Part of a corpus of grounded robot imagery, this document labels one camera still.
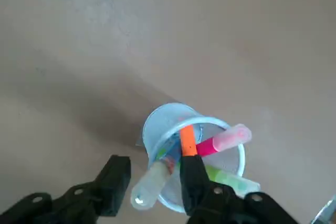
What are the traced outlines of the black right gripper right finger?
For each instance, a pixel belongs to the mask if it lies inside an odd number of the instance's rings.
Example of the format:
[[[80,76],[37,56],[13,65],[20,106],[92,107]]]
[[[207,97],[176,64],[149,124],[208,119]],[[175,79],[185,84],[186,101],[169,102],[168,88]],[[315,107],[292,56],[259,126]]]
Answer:
[[[199,155],[181,158],[180,181],[187,223],[297,223],[268,194],[240,198],[232,187],[211,181]]]

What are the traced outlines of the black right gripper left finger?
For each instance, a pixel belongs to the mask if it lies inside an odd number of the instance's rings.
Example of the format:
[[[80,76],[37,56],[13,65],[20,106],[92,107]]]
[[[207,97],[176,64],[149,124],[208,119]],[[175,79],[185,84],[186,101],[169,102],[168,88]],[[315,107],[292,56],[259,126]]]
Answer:
[[[115,217],[130,178],[130,158],[111,155],[93,181],[56,199],[41,192],[27,195],[1,214],[1,223],[96,223],[99,217]]]

